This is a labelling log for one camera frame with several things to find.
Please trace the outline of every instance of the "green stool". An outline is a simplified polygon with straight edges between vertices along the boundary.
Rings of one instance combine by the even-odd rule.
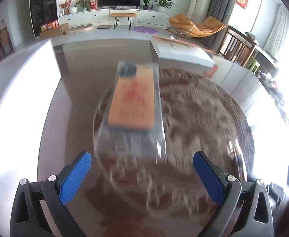
[[[246,68],[255,74],[259,66],[260,63],[257,62],[256,59],[251,56],[249,58],[248,64],[246,65]]]

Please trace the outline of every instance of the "tan leather chair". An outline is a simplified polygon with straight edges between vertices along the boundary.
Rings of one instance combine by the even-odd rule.
[[[171,26],[176,28],[179,32],[191,37],[211,36],[226,27],[224,23],[211,16],[203,23],[195,25],[182,13],[171,17],[169,22]]]

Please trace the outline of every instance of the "metal screw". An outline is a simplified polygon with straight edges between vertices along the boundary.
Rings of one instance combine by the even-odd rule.
[[[20,181],[20,184],[21,185],[24,185],[24,184],[26,184],[27,183],[27,179],[22,179],[21,181]]]
[[[261,179],[257,179],[256,182],[259,184],[259,185],[263,185],[264,182],[261,180]]]
[[[233,175],[229,175],[227,177],[227,179],[230,181],[230,182],[234,182],[236,180],[236,178],[233,176]]]
[[[55,179],[56,179],[56,175],[50,175],[49,178],[48,178],[48,180],[49,180],[50,182],[55,181]]]

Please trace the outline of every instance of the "purple rug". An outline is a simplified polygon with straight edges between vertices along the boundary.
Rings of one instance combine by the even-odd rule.
[[[150,27],[134,27],[133,31],[144,33],[144,34],[156,34],[158,31]]]

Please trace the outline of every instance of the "blue rubber pad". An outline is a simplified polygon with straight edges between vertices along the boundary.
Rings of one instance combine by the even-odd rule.
[[[60,185],[60,200],[63,205],[72,201],[84,177],[92,164],[92,157],[88,152],[75,164],[66,179]]]
[[[224,186],[204,158],[197,152],[193,157],[193,166],[213,202],[221,204],[224,200]]]

